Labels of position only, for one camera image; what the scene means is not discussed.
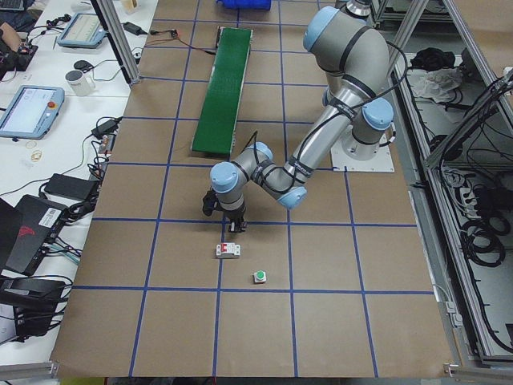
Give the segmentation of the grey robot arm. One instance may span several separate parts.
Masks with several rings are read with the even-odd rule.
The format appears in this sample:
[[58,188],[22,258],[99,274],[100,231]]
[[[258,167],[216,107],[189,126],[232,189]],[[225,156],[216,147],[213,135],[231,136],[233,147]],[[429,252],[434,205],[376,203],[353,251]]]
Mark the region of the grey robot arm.
[[246,228],[243,190],[248,182],[294,209],[306,198],[307,180],[348,127],[357,143],[376,148],[390,126],[391,107],[385,115],[371,115],[384,106],[380,88],[390,60],[388,43],[377,30],[344,10],[325,6],[309,23],[303,47],[331,80],[325,109],[284,165],[276,165],[271,149],[251,136],[235,159],[211,168],[202,210],[206,216],[223,213],[231,233]]

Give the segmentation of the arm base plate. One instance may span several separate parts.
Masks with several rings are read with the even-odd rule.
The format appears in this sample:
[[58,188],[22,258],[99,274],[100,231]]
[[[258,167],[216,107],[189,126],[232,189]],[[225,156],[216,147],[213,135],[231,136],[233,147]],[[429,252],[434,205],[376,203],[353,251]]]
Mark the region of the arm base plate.
[[360,144],[339,139],[330,149],[333,169],[339,172],[394,172],[390,148],[383,136],[379,144]]

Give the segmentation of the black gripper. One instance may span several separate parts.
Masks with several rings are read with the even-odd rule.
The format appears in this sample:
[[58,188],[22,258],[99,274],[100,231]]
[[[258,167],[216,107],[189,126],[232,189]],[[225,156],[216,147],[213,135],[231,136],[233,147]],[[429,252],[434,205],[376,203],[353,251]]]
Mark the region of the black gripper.
[[238,208],[236,210],[226,210],[225,216],[229,219],[230,233],[235,233],[236,229],[239,229],[240,233],[243,233],[247,229],[247,222],[244,220],[245,208]]

